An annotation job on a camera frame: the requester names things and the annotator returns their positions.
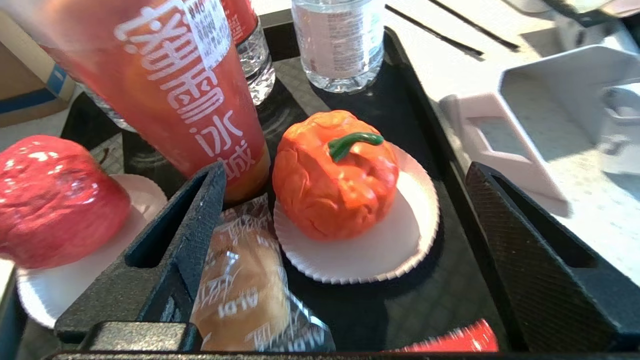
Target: cardboard box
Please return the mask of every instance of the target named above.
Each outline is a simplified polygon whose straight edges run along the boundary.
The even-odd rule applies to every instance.
[[[67,108],[75,81],[0,12],[0,127]]]

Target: textured black plastic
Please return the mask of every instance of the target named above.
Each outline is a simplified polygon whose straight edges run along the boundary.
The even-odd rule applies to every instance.
[[[104,322],[94,326],[80,351],[198,352],[202,337],[191,323]]]
[[[225,185],[220,164],[185,184],[62,314],[55,327],[59,339],[78,344],[105,321],[188,322]]]
[[[530,350],[638,349],[640,288],[494,169],[466,184]]]

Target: drink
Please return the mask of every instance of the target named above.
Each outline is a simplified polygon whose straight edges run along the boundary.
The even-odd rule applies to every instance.
[[[184,175],[221,161],[228,201],[266,182],[268,150],[219,0],[24,3],[11,14],[36,41]]]
[[[222,0],[222,7],[231,27],[253,103],[258,105],[269,96],[276,81],[260,19],[249,0]]]
[[[329,92],[353,92],[382,66],[382,0],[293,0],[302,67]]]

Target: paper cupcake liner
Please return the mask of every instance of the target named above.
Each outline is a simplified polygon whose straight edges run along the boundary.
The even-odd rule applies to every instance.
[[[276,201],[276,234],[300,272],[328,284],[384,281],[408,273],[427,256],[438,231],[438,195],[423,167],[402,149],[392,148],[400,168],[394,204],[383,221],[355,239],[312,240]]]
[[[125,188],[132,206],[127,221],[113,239],[75,263],[43,270],[17,269],[20,302],[26,313],[44,327],[53,329],[56,320],[167,203],[162,189],[146,177],[130,174],[111,177]]]

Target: blue tape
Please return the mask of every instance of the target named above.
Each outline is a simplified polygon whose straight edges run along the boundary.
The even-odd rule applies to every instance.
[[[62,68],[56,64],[49,75],[49,80],[47,80],[47,88],[51,90],[52,93],[56,95],[60,95],[62,91],[62,86],[65,84],[65,80],[67,79],[67,73],[62,70]]]
[[[10,97],[9,99],[0,100],[0,114],[9,113],[11,111],[30,108],[45,102],[55,100],[57,97],[47,88],[35,90],[26,94]]]

